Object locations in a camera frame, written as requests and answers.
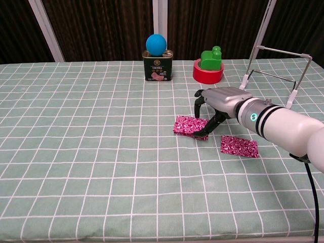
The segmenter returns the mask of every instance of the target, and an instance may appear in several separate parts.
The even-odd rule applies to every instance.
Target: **pink patterned fabric piece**
[[[207,119],[200,119],[200,118],[180,115],[176,119],[176,123],[174,124],[173,127],[173,132],[179,135],[207,140],[208,136],[198,138],[198,137],[194,137],[192,134],[196,131],[203,129],[206,126],[208,121],[209,120]]]
[[[258,142],[232,136],[222,136],[221,152],[251,158],[259,157]]]

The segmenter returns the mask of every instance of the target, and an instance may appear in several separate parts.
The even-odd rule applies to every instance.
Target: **can label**
[[[152,57],[147,51],[143,53],[145,80],[169,81],[172,79],[173,53],[166,50],[162,57]]]

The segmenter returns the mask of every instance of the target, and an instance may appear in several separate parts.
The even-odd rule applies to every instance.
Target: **dark curtain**
[[[278,0],[262,45],[285,51],[306,53],[324,67],[324,1]],[[291,57],[260,51],[258,58]]]
[[[0,0],[0,64],[53,62],[28,0]]]
[[[249,58],[268,0],[169,0],[168,49],[194,60],[220,46],[223,59]]]
[[[43,0],[66,61],[142,60],[152,0]]]

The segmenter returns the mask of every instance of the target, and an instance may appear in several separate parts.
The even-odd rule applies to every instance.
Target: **green checkered tablecloth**
[[[217,87],[238,87],[248,60],[224,60]],[[304,59],[254,67],[298,79]],[[0,241],[156,241],[310,236],[304,165],[228,120],[208,141],[176,136],[193,115],[193,61],[172,82],[144,81],[143,63],[0,66]],[[324,122],[324,70],[312,62],[292,110]],[[291,83],[254,73],[248,91],[283,105]],[[213,109],[202,106],[201,118]],[[221,135],[254,139],[261,157],[220,152]],[[314,169],[320,234],[324,175]]]

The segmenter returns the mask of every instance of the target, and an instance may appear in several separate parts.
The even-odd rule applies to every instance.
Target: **green plastic toy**
[[[209,71],[217,71],[221,69],[222,53],[219,46],[214,46],[211,51],[203,51],[200,58],[201,69]]]

